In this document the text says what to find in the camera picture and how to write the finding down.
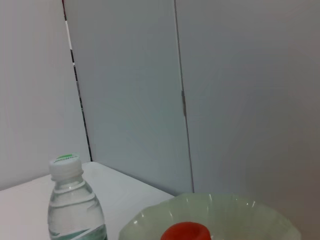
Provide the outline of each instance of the water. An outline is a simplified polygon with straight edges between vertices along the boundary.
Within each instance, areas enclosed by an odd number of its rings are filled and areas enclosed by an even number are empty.
[[[107,230],[100,202],[77,176],[55,183],[48,208],[52,240],[106,240]]]

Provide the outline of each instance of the tomato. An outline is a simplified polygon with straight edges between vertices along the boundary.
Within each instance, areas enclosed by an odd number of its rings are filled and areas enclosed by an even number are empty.
[[[211,240],[209,230],[195,222],[180,222],[169,227],[161,240]]]

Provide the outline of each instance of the white table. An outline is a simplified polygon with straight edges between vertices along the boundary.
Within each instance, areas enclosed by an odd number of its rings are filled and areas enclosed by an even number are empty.
[[[89,162],[84,179],[100,200],[108,240],[142,209],[172,198],[132,177]],[[49,175],[0,191],[0,240],[49,240],[47,211],[54,182]]]

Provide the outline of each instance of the wall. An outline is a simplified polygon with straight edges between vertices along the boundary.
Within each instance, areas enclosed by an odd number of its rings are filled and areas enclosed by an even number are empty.
[[[94,161],[192,191],[172,0],[66,0]]]
[[[90,157],[61,1],[1,0],[0,36],[2,190],[58,155]]]
[[[177,0],[195,192],[250,195],[317,239],[320,2]]]

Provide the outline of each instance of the green label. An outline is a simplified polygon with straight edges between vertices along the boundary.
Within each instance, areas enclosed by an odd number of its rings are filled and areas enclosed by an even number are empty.
[[[56,160],[54,161],[54,163],[60,162],[60,161],[64,161],[64,160],[68,160],[68,159],[74,159],[77,158],[78,155],[74,155],[74,154],[67,154],[67,155],[63,155],[63,156],[59,156],[56,158]]]

